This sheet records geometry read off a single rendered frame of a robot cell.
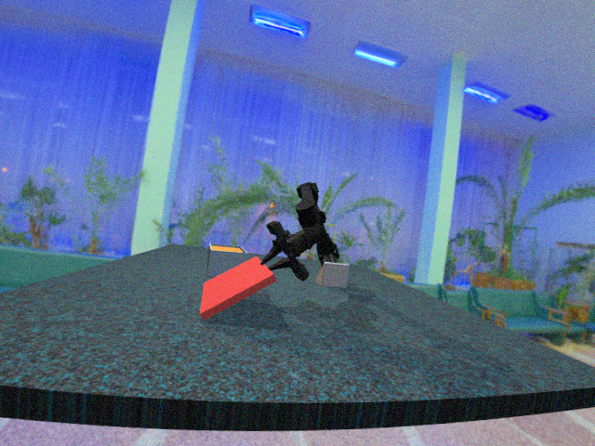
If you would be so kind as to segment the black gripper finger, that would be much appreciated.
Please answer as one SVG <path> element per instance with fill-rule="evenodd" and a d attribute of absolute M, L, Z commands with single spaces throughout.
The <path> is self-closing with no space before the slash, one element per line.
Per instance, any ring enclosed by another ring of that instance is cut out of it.
<path fill-rule="evenodd" d="M 279 260 L 278 262 L 272 264 L 271 266 L 268 267 L 269 270 L 275 270 L 275 269 L 283 269 L 283 268 L 291 268 L 294 269 L 293 265 L 291 264 L 290 260 L 282 257 L 281 260 Z"/>
<path fill-rule="evenodd" d="M 274 258 L 278 254 L 280 254 L 281 252 L 283 252 L 284 249 L 283 249 L 283 247 L 280 245 L 280 243 L 278 241 L 272 240 L 272 242 L 273 242 L 273 245 L 272 245 L 271 250 L 268 252 L 268 254 L 261 261 L 260 265 L 263 265 L 263 264 L 267 263 L 272 258 Z"/>

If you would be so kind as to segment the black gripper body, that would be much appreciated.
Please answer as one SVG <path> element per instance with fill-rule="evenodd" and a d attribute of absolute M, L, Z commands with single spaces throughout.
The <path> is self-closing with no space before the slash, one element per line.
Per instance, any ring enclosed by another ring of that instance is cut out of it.
<path fill-rule="evenodd" d="M 271 234 L 276 235 L 277 239 L 275 241 L 278 241 L 284 248 L 284 251 L 287 254 L 286 259 L 290 260 L 294 267 L 292 270 L 295 276 L 303 282 L 307 280 L 310 274 L 305 266 L 298 262 L 297 257 L 301 256 L 303 252 L 311 249 L 313 246 L 313 241 L 308 232 L 301 230 L 286 240 L 284 237 L 284 228 L 279 221 L 272 221 L 266 226 Z"/>

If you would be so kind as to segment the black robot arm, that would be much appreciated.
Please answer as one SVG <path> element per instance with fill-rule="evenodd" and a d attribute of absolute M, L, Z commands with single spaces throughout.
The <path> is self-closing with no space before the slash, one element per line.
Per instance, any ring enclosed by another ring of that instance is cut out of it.
<path fill-rule="evenodd" d="M 318 192 L 316 183 L 301 184 L 297 188 L 297 194 L 302 200 L 295 207 L 300 226 L 311 236 L 313 245 L 317 243 L 317 254 L 323 266 L 324 262 L 338 263 L 337 260 L 340 255 L 337 245 L 332 242 L 331 237 L 325 230 L 326 216 L 324 212 L 320 211 L 317 204 Z"/>

